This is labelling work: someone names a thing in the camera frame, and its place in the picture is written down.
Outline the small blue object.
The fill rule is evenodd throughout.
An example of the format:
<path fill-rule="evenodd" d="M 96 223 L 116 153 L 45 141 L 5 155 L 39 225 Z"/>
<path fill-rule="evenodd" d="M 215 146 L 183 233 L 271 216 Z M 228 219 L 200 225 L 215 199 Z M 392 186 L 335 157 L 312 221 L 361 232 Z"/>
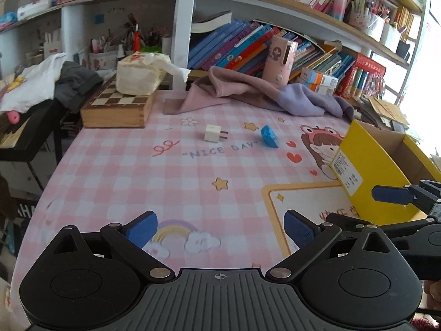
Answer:
<path fill-rule="evenodd" d="M 265 145 L 270 147 L 270 148 L 274 148 L 274 149 L 278 149 L 278 138 L 275 135 L 273 129 L 268 126 L 265 125 L 262 129 L 261 129 L 261 136 L 262 136 L 262 140 L 264 141 Z"/>

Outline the white power plug adapter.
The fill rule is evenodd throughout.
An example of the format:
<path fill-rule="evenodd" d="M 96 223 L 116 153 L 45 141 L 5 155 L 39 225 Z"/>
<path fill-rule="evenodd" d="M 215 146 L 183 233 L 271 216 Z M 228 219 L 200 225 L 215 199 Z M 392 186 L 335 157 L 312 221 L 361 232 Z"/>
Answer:
<path fill-rule="evenodd" d="M 206 130 L 204 133 L 204 141 L 211 143 L 218 143 L 221 140 L 228 139 L 228 132 L 223 131 L 221 126 L 210 125 L 206 126 Z"/>

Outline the yellow cardboard box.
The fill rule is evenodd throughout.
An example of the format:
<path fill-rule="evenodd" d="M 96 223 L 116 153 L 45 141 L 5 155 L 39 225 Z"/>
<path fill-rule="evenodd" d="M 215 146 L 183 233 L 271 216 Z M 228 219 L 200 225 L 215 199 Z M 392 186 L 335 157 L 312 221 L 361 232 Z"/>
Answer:
<path fill-rule="evenodd" d="M 401 188 L 422 179 L 440 181 L 440 171 L 406 134 L 380 130 L 354 120 L 331 162 L 359 217 L 378 225 L 420 220 L 413 205 L 375 201 L 376 185 Z"/>

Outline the brown paper envelope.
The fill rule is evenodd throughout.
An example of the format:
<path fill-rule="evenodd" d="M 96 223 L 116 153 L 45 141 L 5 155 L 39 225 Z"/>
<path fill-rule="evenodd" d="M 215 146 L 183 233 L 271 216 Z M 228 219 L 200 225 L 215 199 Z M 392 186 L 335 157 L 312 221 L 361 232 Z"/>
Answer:
<path fill-rule="evenodd" d="M 389 120 L 399 122 L 404 126 L 409 125 L 405 116 L 401 113 L 401 110 L 397 105 L 375 97 L 369 97 L 368 100 L 378 115 L 383 116 Z"/>

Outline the stack of books right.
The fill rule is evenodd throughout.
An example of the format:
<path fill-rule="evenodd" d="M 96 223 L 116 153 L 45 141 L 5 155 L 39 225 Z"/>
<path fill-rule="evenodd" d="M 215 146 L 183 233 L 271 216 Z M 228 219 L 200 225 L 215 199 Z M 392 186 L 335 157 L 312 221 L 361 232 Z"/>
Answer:
<path fill-rule="evenodd" d="M 357 120 L 381 130 L 405 133 L 409 128 L 406 117 L 397 105 L 375 97 L 354 99 Z"/>

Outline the pink checkered tablecloth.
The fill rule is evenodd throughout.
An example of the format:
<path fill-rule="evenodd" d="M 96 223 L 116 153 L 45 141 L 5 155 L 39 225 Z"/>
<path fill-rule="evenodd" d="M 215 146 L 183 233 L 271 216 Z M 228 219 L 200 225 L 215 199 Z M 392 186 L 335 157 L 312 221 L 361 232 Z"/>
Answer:
<path fill-rule="evenodd" d="M 267 269 L 284 258 L 262 189 L 324 182 L 301 129 L 344 135 L 348 122 L 331 115 L 293 117 L 239 101 L 165 115 L 165 100 L 155 99 L 143 129 L 83 129 L 73 141 L 25 233 L 10 292 L 14 310 L 23 277 L 67 225 L 95 232 L 151 210 L 158 235 L 146 249 L 171 268 Z M 204 141 L 208 124 L 221 126 L 228 139 Z M 278 149 L 262 140 L 265 125 Z"/>

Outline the wooden chess box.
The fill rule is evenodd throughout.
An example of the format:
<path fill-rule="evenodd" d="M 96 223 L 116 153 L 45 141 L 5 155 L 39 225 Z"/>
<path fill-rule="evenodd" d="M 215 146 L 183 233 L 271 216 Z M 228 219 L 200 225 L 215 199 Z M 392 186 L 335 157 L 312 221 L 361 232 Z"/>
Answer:
<path fill-rule="evenodd" d="M 154 99 L 155 94 L 121 94 L 113 76 L 82 107 L 83 126 L 87 129 L 142 129 L 149 119 Z"/>

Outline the red dictionary books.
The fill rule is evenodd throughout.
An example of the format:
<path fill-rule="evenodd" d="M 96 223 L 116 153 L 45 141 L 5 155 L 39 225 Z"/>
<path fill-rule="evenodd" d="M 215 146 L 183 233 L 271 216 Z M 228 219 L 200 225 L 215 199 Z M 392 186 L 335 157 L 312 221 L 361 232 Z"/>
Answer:
<path fill-rule="evenodd" d="M 348 68 L 344 68 L 335 91 L 336 96 L 359 99 L 363 94 L 372 96 L 381 91 L 385 66 L 360 53 L 352 53 L 348 57 L 350 63 Z"/>

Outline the orange white boxes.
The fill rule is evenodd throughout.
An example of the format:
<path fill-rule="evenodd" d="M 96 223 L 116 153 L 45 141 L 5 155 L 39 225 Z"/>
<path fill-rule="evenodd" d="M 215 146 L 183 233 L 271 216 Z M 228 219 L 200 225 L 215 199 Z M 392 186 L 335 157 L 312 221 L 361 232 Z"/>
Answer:
<path fill-rule="evenodd" d="M 303 68 L 296 82 L 305 85 L 317 94 L 332 96 L 338 85 L 338 79 L 331 75 Z"/>

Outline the tissue pack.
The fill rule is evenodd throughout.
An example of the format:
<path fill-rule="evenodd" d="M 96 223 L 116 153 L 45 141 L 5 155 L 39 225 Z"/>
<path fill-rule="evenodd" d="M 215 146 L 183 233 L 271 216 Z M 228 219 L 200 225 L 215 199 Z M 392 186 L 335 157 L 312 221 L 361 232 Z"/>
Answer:
<path fill-rule="evenodd" d="M 188 81 L 190 70 L 176 66 L 168 55 L 134 52 L 117 62 L 116 90 L 124 95 L 144 97 L 157 91 L 166 75 Z"/>

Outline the dark grey garment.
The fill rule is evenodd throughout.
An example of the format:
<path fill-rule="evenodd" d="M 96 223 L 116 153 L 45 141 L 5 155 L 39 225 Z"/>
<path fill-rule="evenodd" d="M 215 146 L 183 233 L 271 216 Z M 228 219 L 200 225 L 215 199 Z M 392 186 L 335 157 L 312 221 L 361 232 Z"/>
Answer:
<path fill-rule="evenodd" d="M 66 109 L 77 113 L 102 84 L 103 78 L 97 72 L 66 61 L 55 83 L 55 98 Z"/>

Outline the pink purple cloth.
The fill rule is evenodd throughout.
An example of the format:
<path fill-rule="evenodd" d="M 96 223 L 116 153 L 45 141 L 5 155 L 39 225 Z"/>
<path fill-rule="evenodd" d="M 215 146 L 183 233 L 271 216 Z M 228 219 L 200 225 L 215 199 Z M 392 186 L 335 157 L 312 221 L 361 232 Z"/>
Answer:
<path fill-rule="evenodd" d="M 192 83 L 185 99 L 168 99 L 164 113 L 183 114 L 228 104 L 233 99 L 295 117 L 331 114 L 349 121 L 354 119 L 354 108 L 341 97 L 321 95 L 298 83 L 276 86 L 258 77 L 216 66 L 206 76 Z"/>

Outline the white bookshelf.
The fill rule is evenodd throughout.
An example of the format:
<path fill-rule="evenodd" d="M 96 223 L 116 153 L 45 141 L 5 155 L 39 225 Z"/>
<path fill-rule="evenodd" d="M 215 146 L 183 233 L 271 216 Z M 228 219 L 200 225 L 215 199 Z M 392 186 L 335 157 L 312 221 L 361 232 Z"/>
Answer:
<path fill-rule="evenodd" d="M 405 61 L 354 27 L 293 0 L 75 0 L 51 7 L 1 32 L 1 72 L 11 74 L 45 31 L 61 29 L 63 52 L 71 58 L 95 36 L 118 32 L 133 14 L 142 30 L 157 25 L 172 36 L 173 63 L 185 66 L 193 18 L 232 11 L 240 20 L 260 20 L 300 32 L 315 40 L 338 40 L 351 50 L 376 54 L 413 71 L 416 58 Z"/>

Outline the white t-shirt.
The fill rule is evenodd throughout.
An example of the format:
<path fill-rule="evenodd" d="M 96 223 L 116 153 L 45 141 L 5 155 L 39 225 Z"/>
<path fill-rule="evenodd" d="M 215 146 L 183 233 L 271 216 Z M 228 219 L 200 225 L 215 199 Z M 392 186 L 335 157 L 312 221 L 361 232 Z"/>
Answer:
<path fill-rule="evenodd" d="M 20 75 L 24 79 L 22 84 L 1 98 L 1 113 L 24 114 L 40 102 L 54 99 L 55 83 L 66 59 L 66 53 L 53 54 L 38 65 L 25 68 Z"/>

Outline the pink cylindrical device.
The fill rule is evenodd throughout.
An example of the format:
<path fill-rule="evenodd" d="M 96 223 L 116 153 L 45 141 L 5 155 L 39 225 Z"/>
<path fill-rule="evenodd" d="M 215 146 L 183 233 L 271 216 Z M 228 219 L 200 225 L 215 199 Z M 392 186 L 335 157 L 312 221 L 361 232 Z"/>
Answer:
<path fill-rule="evenodd" d="M 272 37 L 262 79 L 279 86 L 287 85 L 297 46 L 295 41 Z"/>

